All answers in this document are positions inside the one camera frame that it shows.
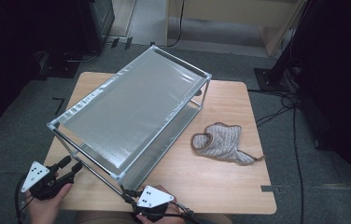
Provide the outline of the dark cabinet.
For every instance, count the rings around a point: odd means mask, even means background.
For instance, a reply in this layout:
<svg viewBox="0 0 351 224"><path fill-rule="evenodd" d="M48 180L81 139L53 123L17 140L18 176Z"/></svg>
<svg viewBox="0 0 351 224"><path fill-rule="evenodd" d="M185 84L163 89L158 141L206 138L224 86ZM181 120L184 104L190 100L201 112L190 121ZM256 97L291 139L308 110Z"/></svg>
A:
<svg viewBox="0 0 351 224"><path fill-rule="evenodd" d="M115 20L112 0L77 0L90 53L100 53Z"/></svg>

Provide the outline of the person's right hand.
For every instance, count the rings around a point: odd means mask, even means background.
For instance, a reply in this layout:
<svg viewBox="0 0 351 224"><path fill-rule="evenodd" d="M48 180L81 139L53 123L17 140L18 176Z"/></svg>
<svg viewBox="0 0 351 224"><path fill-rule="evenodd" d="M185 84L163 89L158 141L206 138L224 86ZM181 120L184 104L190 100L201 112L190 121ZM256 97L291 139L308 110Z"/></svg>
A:
<svg viewBox="0 0 351 224"><path fill-rule="evenodd" d="M153 188L160 189L166 193L171 194L163 186L155 186ZM166 210L166 214L164 215L164 217L156 222L150 221L149 219L144 217L142 214L136 214L136 217L143 224L185 224L185 220L182 217L180 209L176 204L177 204L177 201L176 201L176 197L174 196L174 199L168 205L168 208Z"/></svg>

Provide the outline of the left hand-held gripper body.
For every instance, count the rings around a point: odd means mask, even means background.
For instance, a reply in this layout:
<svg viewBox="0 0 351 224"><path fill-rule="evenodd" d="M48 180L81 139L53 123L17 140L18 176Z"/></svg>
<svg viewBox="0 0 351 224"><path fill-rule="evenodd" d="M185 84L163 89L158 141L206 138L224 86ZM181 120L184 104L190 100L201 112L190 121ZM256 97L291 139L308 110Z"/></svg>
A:
<svg viewBox="0 0 351 224"><path fill-rule="evenodd" d="M58 170L61 168L63 166L59 163L48 167L34 161L24 178L21 192L29 192L39 201L64 198L74 184L75 172L70 171L66 175L58 177Z"/></svg>

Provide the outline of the light wooden furniture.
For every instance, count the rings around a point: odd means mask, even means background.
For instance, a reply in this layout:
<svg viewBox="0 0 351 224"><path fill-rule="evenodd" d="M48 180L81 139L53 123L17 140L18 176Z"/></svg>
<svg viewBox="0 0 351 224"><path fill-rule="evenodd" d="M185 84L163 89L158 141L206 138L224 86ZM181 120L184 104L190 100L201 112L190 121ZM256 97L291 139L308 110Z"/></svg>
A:
<svg viewBox="0 0 351 224"><path fill-rule="evenodd" d="M269 56L274 56L306 0L165 0L170 17L255 25Z"/></svg>

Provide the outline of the silver metal shelf rack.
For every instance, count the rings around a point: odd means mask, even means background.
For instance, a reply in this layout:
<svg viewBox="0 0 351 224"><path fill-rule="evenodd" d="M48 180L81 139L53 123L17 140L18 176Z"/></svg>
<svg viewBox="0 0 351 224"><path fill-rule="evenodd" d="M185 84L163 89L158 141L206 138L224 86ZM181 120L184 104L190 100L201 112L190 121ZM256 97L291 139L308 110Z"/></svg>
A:
<svg viewBox="0 0 351 224"><path fill-rule="evenodd" d="M202 110L211 75L152 46L48 124L121 194L137 190ZM201 90L202 95L195 96Z"/></svg>

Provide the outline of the person's left hand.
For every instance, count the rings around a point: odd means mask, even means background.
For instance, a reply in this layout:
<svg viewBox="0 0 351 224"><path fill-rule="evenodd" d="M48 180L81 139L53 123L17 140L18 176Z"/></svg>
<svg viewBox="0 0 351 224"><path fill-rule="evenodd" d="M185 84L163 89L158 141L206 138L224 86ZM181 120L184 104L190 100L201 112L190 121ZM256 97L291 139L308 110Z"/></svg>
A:
<svg viewBox="0 0 351 224"><path fill-rule="evenodd" d="M72 184L66 184L54 198L45 201L34 199L31 192L27 191L25 199L29 202L27 210L31 224L54 224L60 205L72 187Z"/></svg>

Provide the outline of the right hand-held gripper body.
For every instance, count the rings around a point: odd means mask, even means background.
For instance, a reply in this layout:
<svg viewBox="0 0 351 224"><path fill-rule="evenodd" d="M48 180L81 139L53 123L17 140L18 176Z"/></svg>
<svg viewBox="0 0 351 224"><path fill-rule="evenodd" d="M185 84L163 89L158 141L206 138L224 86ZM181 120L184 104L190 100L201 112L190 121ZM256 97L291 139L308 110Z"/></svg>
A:
<svg viewBox="0 0 351 224"><path fill-rule="evenodd" d="M133 211L152 222L162 219L174 196L151 186L146 186L142 191L141 197L135 198L136 205L132 205Z"/></svg>

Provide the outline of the black metal stand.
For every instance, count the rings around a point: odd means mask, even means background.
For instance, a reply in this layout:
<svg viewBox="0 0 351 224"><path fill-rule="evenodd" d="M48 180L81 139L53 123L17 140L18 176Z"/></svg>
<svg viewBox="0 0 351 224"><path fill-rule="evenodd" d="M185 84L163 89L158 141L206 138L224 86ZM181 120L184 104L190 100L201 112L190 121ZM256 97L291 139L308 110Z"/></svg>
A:
<svg viewBox="0 0 351 224"><path fill-rule="evenodd" d="M307 6L285 50L270 69L255 68L261 91L290 92L285 72L290 67L302 67L317 38L318 14L324 0L307 0Z"/></svg>

